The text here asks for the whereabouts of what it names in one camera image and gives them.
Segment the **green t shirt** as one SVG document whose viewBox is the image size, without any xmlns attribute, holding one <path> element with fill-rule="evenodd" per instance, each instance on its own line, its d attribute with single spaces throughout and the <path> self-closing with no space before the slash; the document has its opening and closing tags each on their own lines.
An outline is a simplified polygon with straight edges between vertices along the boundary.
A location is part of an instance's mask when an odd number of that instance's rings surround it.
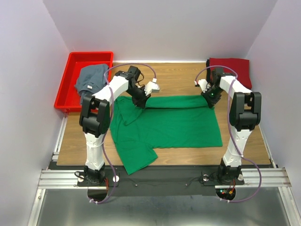
<svg viewBox="0 0 301 226">
<path fill-rule="evenodd" d="M 134 106 L 130 97 L 119 96 L 110 130 L 129 175 L 153 163 L 156 148 L 222 146 L 214 109 L 200 95 L 150 97 L 144 109 Z"/>
</svg>

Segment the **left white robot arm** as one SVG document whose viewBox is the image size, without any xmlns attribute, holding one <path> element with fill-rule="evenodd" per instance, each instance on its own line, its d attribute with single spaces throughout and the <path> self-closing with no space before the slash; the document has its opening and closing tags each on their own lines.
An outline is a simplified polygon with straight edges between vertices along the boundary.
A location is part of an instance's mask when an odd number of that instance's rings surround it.
<svg viewBox="0 0 301 226">
<path fill-rule="evenodd" d="M 153 91 L 159 91 L 157 78 L 146 85 L 139 85 L 141 70 L 130 66 L 128 71 L 118 71 L 103 89 L 83 98 L 79 124 L 86 139 L 87 159 L 83 173 L 76 173 L 82 181 L 98 186 L 105 181 L 104 139 L 112 120 L 115 100 L 126 92 L 132 97 L 134 106 L 144 109 Z"/>
</svg>

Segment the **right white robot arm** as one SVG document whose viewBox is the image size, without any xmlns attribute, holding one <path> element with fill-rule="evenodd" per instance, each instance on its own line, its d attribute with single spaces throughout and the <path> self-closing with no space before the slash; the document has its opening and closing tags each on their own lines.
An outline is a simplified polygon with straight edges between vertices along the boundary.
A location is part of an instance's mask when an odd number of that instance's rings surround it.
<svg viewBox="0 0 301 226">
<path fill-rule="evenodd" d="M 249 136 L 261 121 L 261 93 L 252 92 L 238 81 L 237 73 L 226 66 L 209 66 L 213 69 L 209 79 L 196 82 L 201 96 L 208 107 L 213 108 L 222 97 L 228 94 L 227 124 L 230 134 L 226 153 L 216 172 L 217 180 L 226 184 L 234 179 L 243 180 L 241 173 L 243 152 Z"/>
</svg>

